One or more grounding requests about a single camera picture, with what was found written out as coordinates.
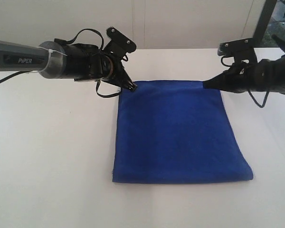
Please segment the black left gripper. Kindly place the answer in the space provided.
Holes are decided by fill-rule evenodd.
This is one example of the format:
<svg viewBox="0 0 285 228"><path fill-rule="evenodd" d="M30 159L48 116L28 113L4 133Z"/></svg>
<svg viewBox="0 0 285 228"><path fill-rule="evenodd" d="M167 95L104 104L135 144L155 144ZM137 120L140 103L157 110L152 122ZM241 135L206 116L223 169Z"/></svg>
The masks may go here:
<svg viewBox="0 0 285 228"><path fill-rule="evenodd" d="M125 71L121 60L113 54L100 52L89 57L86 80L103 81L134 92L137 85Z"/></svg>

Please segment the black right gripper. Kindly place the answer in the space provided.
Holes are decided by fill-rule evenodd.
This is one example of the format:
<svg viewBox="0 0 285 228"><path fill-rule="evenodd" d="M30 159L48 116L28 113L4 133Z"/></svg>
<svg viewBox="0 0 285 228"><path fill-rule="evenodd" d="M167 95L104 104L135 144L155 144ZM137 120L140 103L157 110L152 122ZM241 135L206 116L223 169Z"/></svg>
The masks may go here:
<svg viewBox="0 0 285 228"><path fill-rule="evenodd" d="M203 88L233 93L269 91L285 95L285 56L277 60L262 59L237 76L228 76L224 71L203 81Z"/></svg>

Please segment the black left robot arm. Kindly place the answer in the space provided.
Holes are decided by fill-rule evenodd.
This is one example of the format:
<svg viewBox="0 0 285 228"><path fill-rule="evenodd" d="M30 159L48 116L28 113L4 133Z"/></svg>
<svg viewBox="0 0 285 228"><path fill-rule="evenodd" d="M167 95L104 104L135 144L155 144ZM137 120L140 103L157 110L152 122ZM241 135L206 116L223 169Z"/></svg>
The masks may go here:
<svg viewBox="0 0 285 228"><path fill-rule="evenodd" d="M0 72L38 72L46 79L103 81L133 92L137 86L121 59L96 45L45 41L38 47L0 41Z"/></svg>

